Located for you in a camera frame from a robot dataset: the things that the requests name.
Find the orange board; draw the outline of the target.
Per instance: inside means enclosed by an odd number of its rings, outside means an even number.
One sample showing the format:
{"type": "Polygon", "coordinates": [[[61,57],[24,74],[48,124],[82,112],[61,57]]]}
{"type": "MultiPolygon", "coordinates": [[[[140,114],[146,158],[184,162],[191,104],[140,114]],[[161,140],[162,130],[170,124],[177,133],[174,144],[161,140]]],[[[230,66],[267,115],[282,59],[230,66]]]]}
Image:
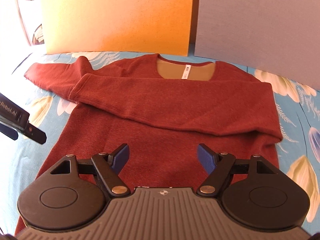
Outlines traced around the orange board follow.
{"type": "Polygon", "coordinates": [[[185,56],[193,0],[41,0],[48,54],[134,51],[185,56]]]}

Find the grey-lilac board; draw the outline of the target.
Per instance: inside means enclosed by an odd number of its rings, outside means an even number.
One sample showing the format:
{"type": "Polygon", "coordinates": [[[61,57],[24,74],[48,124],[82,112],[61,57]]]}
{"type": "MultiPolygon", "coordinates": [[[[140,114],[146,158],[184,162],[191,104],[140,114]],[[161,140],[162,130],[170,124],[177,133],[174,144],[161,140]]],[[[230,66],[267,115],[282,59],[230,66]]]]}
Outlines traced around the grey-lilac board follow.
{"type": "Polygon", "coordinates": [[[319,89],[319,0],[199,0],[195,55],[319,89]]]}

